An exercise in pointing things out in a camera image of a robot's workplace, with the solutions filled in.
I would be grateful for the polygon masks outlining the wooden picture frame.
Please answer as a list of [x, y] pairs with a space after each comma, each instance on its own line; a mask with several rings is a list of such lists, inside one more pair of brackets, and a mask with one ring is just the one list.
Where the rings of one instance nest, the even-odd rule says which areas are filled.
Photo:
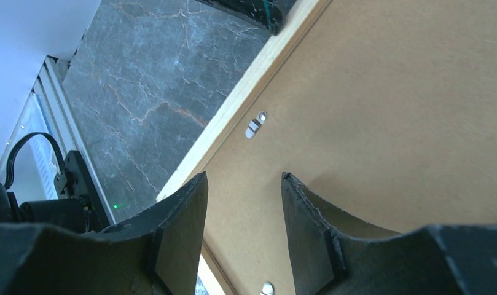
[[[277, 294], [293, 294], [280, 196], [282, 161], [276, 157], [276, 108], [262, 92], [328, 6], [297, 1], [284, 30], [271, 37], [157, 196], [163, 200], [196, 173], [208, 175], [202, 280], [211, 294], [259, 294], [269, 281]], [[245, 130], [258, 113], [268, 115], [256, 135]]]

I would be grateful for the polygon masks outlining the brown backing board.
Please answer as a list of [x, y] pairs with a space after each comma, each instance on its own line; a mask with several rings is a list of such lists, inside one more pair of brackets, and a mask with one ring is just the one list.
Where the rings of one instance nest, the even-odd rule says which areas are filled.
[[333, 1], [259, 101], [281, 176], [352, 215], [497, 224], [497, 1]]

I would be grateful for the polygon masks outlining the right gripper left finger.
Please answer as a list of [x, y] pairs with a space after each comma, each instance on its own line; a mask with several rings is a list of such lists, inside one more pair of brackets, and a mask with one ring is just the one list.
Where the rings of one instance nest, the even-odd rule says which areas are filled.
[[193, 294], [206, 173], [101, 232], [0, 222], [0, 294]]

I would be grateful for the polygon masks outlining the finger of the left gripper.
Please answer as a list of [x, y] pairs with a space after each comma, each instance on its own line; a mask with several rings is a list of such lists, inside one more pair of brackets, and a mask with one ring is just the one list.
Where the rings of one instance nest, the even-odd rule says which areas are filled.
[[296, 0], [199, 0], [200, 3], [238, 17], [271, 35], [278, 35]]

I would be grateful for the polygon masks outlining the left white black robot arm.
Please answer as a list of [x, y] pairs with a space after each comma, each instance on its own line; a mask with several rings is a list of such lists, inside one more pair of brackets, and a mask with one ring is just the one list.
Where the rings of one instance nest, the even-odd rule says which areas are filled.
[[151, 207], [292, 1], [100, 1], [42, 56], [0, 160], [0, 222], [98, 232]]

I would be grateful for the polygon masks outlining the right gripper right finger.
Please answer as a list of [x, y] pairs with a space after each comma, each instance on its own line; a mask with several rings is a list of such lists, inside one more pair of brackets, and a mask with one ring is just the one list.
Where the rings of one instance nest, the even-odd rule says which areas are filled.
[[315, 194], [292, 173], [281, 196], [297, 294], [497, 294], [497, 224], [399, 234]]

